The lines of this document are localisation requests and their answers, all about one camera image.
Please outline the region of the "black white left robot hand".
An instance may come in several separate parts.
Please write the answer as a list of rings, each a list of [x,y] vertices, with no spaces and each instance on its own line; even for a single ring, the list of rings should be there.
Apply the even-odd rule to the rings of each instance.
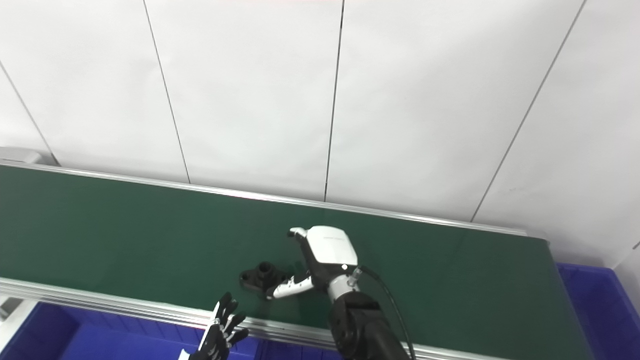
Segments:
[[[226,360],[231,348],[249,337],[248,328],[237,329],[245,321],[247,315],[240,312],[232,315],[238,308],[238,301],[231,292],[226,292],[215,304],[197,350],[188,353],[181,350],[179,360]]]

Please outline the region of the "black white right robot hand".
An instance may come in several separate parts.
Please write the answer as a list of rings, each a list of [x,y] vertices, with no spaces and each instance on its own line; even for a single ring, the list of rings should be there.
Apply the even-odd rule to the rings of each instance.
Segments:
[[[281,299],[317,290],[327,294],[334,303],[344,294],[359,291],[352,278],[359,266],[358,255],[345,231],[314,225],[311,228],[292,227],[287,235],[299,244],[306,271],[267,289],[266,299]]]

